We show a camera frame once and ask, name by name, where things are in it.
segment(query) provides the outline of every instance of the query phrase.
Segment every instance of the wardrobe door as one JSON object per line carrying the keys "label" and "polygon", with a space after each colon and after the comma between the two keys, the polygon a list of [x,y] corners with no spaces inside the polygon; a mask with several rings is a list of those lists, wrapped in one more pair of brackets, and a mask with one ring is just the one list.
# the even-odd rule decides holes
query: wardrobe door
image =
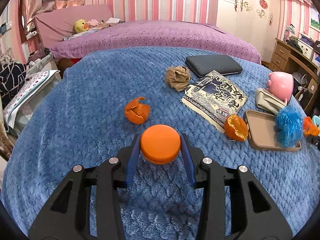
{"label": "wardrobe door", "polygon": [[234,35],[239,9],[239,0],[218,0],[217,27]]}
{"label": "wardrobe door", "polygon": [[252,44],[261,54],[268,29],[270,0],[240,0],[240,4],[242,2],[243,11],[238,12],[235,36]]}
{"label": "wardrobe door", "polygon": [[270,63],[276,45],[280,22],[280,0],[270,0],[269,22],[266,41],[262,50],[261,60]]}

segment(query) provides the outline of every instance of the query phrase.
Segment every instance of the picture frame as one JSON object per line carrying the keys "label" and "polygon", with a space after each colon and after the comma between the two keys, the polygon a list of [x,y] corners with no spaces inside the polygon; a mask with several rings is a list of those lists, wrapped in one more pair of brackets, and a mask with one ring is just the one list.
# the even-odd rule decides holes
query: picture frame
{"label": "picture frame", "polygon": [[311,7],[310,12],[310,28],[320,32],[320,14],[314,6]]}

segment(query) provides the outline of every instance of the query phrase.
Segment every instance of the pink mug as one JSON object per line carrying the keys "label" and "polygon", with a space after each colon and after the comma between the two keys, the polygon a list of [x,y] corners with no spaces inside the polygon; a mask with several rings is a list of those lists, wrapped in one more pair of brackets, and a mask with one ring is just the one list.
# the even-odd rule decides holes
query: pink mug
{"label": "pink mug", "polygon": [[269,73],[268,76],[268,91],[288,104],[293,90],[293,76],[280,71]]}

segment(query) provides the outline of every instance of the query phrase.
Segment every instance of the orange disc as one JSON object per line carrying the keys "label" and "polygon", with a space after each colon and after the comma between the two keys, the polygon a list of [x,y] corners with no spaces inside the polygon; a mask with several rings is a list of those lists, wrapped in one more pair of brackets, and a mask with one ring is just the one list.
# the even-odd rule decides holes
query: orange disc
{"label": "orange disc", "polygon": [[155,164],[172,162],[180,147],[180,135],[175,129],[164,124],[153,125],[141,135],[141,152],[148,161]]}

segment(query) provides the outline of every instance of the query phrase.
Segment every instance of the desk drawer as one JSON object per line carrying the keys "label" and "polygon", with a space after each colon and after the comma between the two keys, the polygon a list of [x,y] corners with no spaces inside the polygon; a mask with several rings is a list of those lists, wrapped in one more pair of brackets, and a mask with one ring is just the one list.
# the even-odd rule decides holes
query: desk drawer
{"label": "desk drawer", "polygon": [[285,60],[288,60],[289,55],[290,55],[290,50],[286,49],[285,47],[283,47],[277,43],[275,53],[280,55]]}
{"label": "desk drawer", "polygon": [[274,64],[272,62],[270,63],[269,69],[272,70],[272,71],[280,71],[280,72],[282,72],[282,70],[280,68],[278,68],[276,66],[276,64]]}
{"label": "desk drawer", "polygon": [[285,65],[287,64],[287,60],[285,60],[284,58],[280,57],[276,53],[273,54],[271,62],[273,62],[281,70],[284,70]]}

